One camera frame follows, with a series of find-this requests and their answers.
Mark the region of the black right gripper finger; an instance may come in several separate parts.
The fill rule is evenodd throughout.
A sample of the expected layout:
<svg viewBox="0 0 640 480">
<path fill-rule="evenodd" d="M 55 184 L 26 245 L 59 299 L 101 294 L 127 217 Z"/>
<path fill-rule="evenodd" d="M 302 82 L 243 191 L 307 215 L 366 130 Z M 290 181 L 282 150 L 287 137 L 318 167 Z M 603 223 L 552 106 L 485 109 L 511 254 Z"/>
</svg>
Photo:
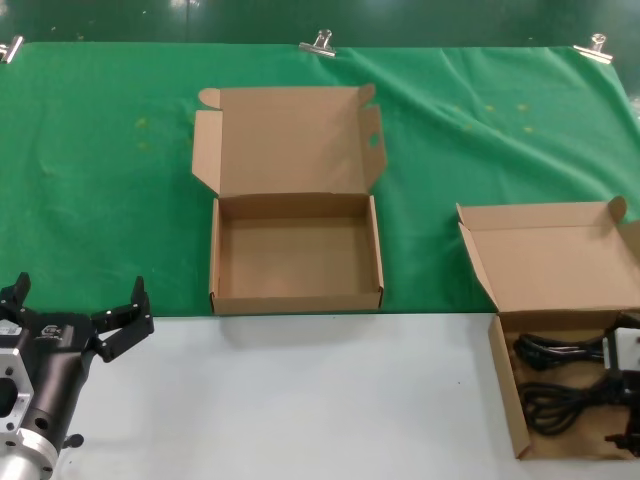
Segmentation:
<svg viewBox="0 0 640 480">
<path fill-rule="evenodd" d="M 618 449 L 628 450 L 631 454 L 640 453 L 639 419 L 630 418 L 626 430 L 621 434 L 608 435 L 607 442 L 612 442 Z"/>
</svg>

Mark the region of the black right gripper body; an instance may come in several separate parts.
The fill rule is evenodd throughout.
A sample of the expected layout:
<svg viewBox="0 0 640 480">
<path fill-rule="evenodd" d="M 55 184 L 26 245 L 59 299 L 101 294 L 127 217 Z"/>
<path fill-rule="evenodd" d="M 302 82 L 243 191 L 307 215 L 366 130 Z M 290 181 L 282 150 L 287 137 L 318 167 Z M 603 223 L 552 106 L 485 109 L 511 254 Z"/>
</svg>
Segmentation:
<svg viewBox="0 0 640 480">
<path fill-rule="evenodd" d="M 611 405 L 628 408 L 639 407 L 639 372 L 631 370 L 609 370 L 607 373 Z"/>
</svg>

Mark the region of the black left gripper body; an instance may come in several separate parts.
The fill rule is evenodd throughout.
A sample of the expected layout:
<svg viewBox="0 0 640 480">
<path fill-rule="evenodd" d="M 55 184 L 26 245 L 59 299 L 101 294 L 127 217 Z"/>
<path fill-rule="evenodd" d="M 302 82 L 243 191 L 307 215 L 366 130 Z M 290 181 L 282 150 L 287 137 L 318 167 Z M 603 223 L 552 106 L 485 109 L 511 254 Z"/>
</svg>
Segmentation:
<svg viewBox="0 0 640 480">
<path fill-rule="evenodd" d="M 88 378 L 96 330 L 87 315 L 58 312 L 31 316 L 28 331 L 34 395 L 22 427 L 61 451 Z"/>
</svg>

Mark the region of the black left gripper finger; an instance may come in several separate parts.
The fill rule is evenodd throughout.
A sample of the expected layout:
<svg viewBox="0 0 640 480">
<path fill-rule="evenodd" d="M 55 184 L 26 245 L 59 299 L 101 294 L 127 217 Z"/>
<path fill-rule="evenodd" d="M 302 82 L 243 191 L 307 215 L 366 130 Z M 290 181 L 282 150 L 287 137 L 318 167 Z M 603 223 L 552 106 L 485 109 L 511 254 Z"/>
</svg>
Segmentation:
<svg viewBox="0 0 640 480">
<path fill-rule="evenodd" d="M 16 325 L 31 325 L 33 313 L 24 306 L 31 289 L 27 272 L 21 272 L 14 284 L 1 289 L 1 319 Z"/>
<path fill-rule="evenodd" d="M 110 363 L 154 332 L 151 303 L 145 290 L 144 279 L 135 280 L 130 302 L 90 315 L 95 335 L 93 350 Z"/>
</svg>

